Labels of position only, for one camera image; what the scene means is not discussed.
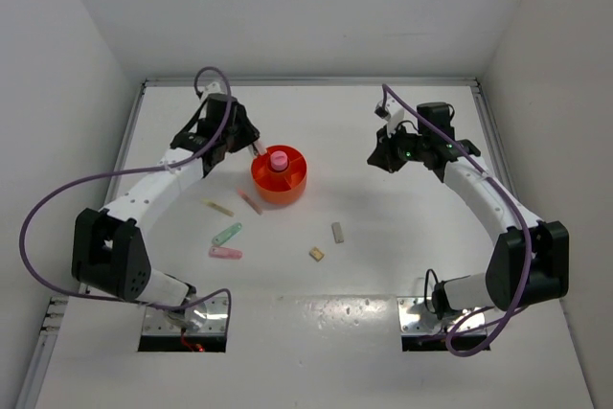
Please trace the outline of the white black stapler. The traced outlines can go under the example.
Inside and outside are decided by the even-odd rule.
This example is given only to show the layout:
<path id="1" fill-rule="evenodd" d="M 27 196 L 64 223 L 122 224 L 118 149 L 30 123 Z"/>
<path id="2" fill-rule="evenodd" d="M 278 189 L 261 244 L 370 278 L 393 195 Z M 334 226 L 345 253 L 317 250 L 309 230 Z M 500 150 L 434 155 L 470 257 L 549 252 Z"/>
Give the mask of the white black stapler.
<path id="1" fill-rule="evenodd" d="M 267 148 L 260 140 L 251 145 L 251 150 L 254 157 L 264 156 L 267 153 Z"/>

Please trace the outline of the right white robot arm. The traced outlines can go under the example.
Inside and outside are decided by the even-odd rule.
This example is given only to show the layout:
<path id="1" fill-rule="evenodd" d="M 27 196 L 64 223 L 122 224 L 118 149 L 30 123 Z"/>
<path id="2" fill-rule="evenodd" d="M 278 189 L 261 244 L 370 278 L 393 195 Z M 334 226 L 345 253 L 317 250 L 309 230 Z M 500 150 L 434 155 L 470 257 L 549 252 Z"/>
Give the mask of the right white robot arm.
<path id="1" fill-rule="evenodd" d="M 367 162 L 389 173 L 408 162 L 423 164 L 456 193 L 488 233 L 493 252 L 485 272 L 436 282 L 431 305 L 438 318 L 472 307 L 506 311 L 515 295 L 528 307 L 564 297 L 569 289 L 570 237 L 558 221 L 547 222 L 525 208 L 489 174 L 480 150 L 458 140 L 445 102 L 422 103 L 414 131 L 403 110 L 391 113 L 379 102 L 375 114 L 385 125 Z"/>

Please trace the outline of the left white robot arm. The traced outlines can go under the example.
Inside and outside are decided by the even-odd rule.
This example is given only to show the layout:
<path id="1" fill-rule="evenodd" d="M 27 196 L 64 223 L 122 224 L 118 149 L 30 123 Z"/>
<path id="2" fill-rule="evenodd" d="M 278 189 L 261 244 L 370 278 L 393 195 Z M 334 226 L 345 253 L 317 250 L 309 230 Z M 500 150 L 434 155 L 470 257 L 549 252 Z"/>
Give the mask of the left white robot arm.
<path id="1" fill-rule="evenodd" d="M 73 278 L 125 302 L 185 305 L 193 287 L 152 267 L 146 236 L 182 192 L 204 179 L 227 154 L 259 138 L 236 98 L 206 96 L 154 170 L 100 210 L 85 209 L 77 216 Z"/>

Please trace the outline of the pink glue bottle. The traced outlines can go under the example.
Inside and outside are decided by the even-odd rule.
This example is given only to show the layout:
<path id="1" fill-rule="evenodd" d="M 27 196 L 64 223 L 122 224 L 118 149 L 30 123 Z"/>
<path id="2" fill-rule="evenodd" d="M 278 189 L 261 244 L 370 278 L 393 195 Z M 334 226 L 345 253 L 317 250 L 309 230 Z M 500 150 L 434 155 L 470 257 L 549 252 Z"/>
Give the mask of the pink glue bottle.
<path id="1" fill-rule="evenodd" d="M 276 150 L 270 154 L 270 168 L 275 172 L 281 172 L 287 169 L 289 160 L 287 154 L 283 150 Z"/>

